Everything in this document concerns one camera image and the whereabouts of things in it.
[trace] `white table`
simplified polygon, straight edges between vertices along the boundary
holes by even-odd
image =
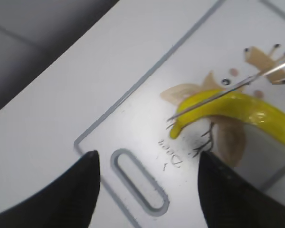
[[[0,111],[0,212],[68,169],[79,158],[74,140],[215,2],[121,0],[7,104]],[[93,227],[129,226],[103,189],[98,205]],[[110,212],[114,219],[102,219]]]

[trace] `oval hole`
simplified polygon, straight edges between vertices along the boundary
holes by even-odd
[[[148,214],[161,216],[166,213],[169,206],[167,194],[129,150],[115,151],[111,166]]]

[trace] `yellow worm-shaped object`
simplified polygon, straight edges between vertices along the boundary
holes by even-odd
[[[179,105],[177,112],[179,113],[218,92],[221,90],[208,90],[190,96]],[[285,145],[285,113],[258,98],[238,92],[226,94],[179,116],[170,131],[170,137],[176,139],[185,126],[200,118],[212,115],[227,116],[252,124]]]

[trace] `gray background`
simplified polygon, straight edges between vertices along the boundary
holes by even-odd
[[[0,0],[0,109],[118,0]]]

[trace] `needle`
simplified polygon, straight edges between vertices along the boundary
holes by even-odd
[[[285,67],[285,63],[283,63],[281,65],[278,65],[278,66],[276,66],[276,67],[272,68],[271,70],[268,70],[268,71],[266,71],[264,73],[259,72],[256,75],[250,76],[250,77],[244,79],[243,81],[240,81],[239,83],[235,84],[234,86],[230,87],[229,89],[227,89],[225,91],[222,91],[222,92],[219,92],[217,94],[214,94],[213,96],[211,96],[211,97],[209,97],[209,98],[207,98],[207,99],[205,99],[205,100],[203,100],[203,101],[201,101],[201,102],[199,102],[199,103],[197,103],[197,104],[195,104],[195,105],[185,109],[184,111],[181,111],[180,113],[174,114],[167,121],[173,120],[173,119],[175,119],[175,118],[177,118],[177,117],[179,117],[181,115],[184,115],[185,113],[187,113],[187,112],[189,112],[189,111],[191,111],[193,109],[201,107],[201,106],[203,106],[203,105],[205,105],[205,104],[207,104],[207,103],[209,103],[209,102],[211,102],[211,101],[213,101],[213,100],[215,100],[217,98],[220,98],[220,97],[222,97],[222,96],[224,96],[224,95],[226,95],[226,94],[228,94],[228,93],[230,93],[230,92],[232,92],[234,90],[237,90],[238,88],[240,88],[242,86],[250,84],[251,82],[255,81],[256,79],[258,79],[261,76],[267,76],[267,75],[272,74],[273,72],[278,71],[278,70],[280,70],[280,69],[282,69],[284,67]]]

